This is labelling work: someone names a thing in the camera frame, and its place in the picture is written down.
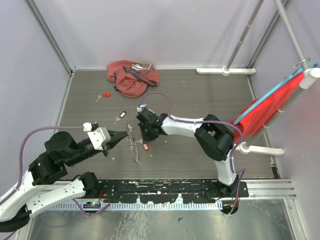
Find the key with red white tag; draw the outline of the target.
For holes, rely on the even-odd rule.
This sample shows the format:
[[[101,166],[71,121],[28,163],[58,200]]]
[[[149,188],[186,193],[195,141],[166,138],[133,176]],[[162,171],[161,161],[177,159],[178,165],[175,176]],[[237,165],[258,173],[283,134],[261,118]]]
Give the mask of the key with red white tag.
[[[148,144],[143,140],[143,139],[140,139],[140,140],[136,140],[135,141],[136,143],[139,143],[142,145],[143,149],[148,152],[150,150]]]

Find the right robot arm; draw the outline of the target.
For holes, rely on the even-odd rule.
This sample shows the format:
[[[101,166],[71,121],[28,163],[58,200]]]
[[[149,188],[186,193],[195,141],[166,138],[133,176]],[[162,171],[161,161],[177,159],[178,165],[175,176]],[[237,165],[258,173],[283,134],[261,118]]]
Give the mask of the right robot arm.
[[[148,108],[138,108],[142,139],[145,142],[156,140],[159,136],[183,136],[196,139],[204,153],[215,162],[218,172],[217,184],[225,197],[238,198],[242,173],[234,166],[235,136],[228,129],[233,125],[220,121],[215,115],[205,118],[181,118],[167,113],[156,115]]]

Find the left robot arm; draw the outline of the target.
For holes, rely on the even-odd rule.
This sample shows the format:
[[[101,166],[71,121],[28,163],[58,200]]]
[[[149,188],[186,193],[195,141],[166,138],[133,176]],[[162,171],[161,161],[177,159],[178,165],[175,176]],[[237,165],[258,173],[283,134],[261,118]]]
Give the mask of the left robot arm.
[[[47,209],[77,198],[95,198],[101,185],[93,172],[85,172],[72,182],[40,192],[68,174],[67,167],[87,160],[99,153],[107,156],[128,134],[98,127],[89,131],[88,137],[76,142],[70,133],[60,131],[45,142],[41,153],[28,167],[12,191],[0,198],[0,231],[14,232],[28,224],[30,219]]]

